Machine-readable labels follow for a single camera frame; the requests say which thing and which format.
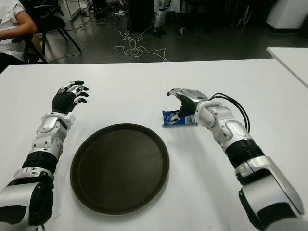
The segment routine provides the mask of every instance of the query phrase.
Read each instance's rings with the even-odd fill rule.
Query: brown tray
[[[137,211],[162,190],[169,155],[162,139],[136,124],[116,124],[91,135],[71,165],[71,184],[89,209],[109,215]]]

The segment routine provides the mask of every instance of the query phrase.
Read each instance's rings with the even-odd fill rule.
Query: white desk
[[[208,96],[223,92],[237,99],[249,114],[256,143],[308,209],[308,121],[302,119],[308,117],[308,91],[290,76],[274,59],[9,67],[0,75],[0,185],[24,162],[40,117],[51,110],[58,88],[84,80],[89,103],[74,110],[77,120],[55,173],[48,231],[255,231],[240,204],[234,169],[211,132],[201,126],[163,128],[161,111],[179,108],[175,97],[166,96],[173,87],[199,89]],[[230,108],[242,121],[236,108]],[[117,123],[141,124],[156,132],[169,151],[170,175],[165,190],[149,206],[111,217],[88,210],[76,199],[69,173],[82,142]]]
[[[268,47],[266,50],[308,88],[308,48]]]

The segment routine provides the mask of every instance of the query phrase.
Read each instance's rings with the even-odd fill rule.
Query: black chair
[[[58,0],[21,0],[20,2],[36,24],[38,33],[43,34],[43,55],[45,55],[46,50],[46,33],[53,30],[57,30],[66,41],[68,38],[81,52],[81,48],[65,30],[64,20],[60,17],[54,16],[56,12],[59,12],[63,16]]]
[[[36,64],[38,61],[38,58],[40,58],[44,64],[49,64],[49,62],[45,59],[45,57],[41,53],[39,53],[39,51],[35,48],[34,44],[31,41],[32,38],[33,38],[33,35],[24,35],[22,37],[14,38],[12,40],[12,43],[17,43],[21,41],[25,42],[26,45],[24,49],[24,62],[26,64]],[[28,54],[29,49],[31,49],[35,53],[36,59],[35,58],[33,59],[33,57],[30,57],[30,55]]]

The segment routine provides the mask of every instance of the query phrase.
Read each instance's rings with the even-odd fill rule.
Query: black cable
[[[217,94],[220,94],[220,95],[223,95],[227,98],[229,98],[230,100],[234,101],[237,105],[239,105],[239,107],[241,107],[243,113],[245,114],[246,118],[247,118],[247,123],[248,123],[248,132],[250,131],[250,121],[249,121],[249,118],[248,118],[248,115],[247,115],[247,112],[245,111],[245,109],[240,105],[239,102],[237,102],[235,99],[231,98],[230,96],[226,95],[226,94],[222,94],[222,93],[216,93],[215,95]]]
[[[233,105],[235,105],[235,106],[241,111],[242,115],[244,114],[244,116],[243,116],[243,117],[244,117],[244,121],[247,121],[247,122],[246,122],[247,127],[246,127],[246,126],[245,126],[245,127],[246,127],[247,131],[250,132],[250,121],[249,121],[249,117],[248,117],[247,112],[245,111],[245,109],[241,106],[241,104],[238,103],[235,99],[229,97],[228,95],[222,94],[222,93],[216,93],[212,98],[214,98],[215,96],[216,96],[216,97],[219,97],[219,98],[223,98],[223,99],[225,99],[225,100],[228,100],[229,102],[231,102]]]
[[[231,98],[230,96],[228,96],[226,94],[222,94],[222,93],[214,94],[209,100],[216,99],[216,98],[225,99],[225,100],[231,102],[234,106],[236,106],[237,109],[239,109],[239,111],[241,112],[241,114],[244,118],[245,128],[247,129],[248,132],[250,132],[250,120],[249,120],[249,117],[247,115],[247,112],[241,106],[241,104],[239,102],[237,102],[235,99]]]

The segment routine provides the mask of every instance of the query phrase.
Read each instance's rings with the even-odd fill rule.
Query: blue snack package
[[[177,111],[163,111],[164,123],[163,126],[168,125],[178,125],[178,124],[196,124],[196,120],[194,118],[194,114],[191,114],[185,118],[180,119],[179,121],[175,122],[174,124],[169,124],[171,118],[179,112]]]

